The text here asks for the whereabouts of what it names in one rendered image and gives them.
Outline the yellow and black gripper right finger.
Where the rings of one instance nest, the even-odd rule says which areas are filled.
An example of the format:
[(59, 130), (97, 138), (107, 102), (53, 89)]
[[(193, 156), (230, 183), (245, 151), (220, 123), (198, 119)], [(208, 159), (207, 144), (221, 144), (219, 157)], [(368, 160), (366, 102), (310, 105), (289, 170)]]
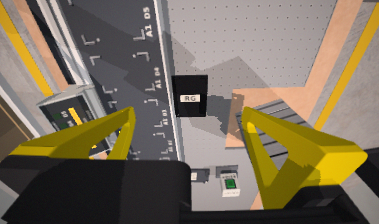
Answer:
[[(352, 141), (248, 106), (243, 109), (241, 122), (264, 209), (283, 208), (306, 186), (340, 185), (368, 157)], [(280, 171), (262, 145), (255, 126), (288, 150)]]

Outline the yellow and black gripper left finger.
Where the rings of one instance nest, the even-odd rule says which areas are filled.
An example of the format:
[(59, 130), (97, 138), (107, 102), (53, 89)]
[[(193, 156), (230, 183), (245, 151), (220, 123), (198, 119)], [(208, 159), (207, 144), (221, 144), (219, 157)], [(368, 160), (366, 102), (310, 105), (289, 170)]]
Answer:
[(90, 159), (90, 149), (122, 126), (106, 159), (126, 159), (135, 122), (134, 109), (130, 106), (107, 116), (23, 142), (9, 155)]

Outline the black flat square pad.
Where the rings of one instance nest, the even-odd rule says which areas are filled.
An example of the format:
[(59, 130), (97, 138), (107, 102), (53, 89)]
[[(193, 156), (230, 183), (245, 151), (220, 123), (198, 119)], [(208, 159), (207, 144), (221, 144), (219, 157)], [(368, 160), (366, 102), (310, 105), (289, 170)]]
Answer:
[(172, 76), (176, 117), (206, 117), (208, 75)]

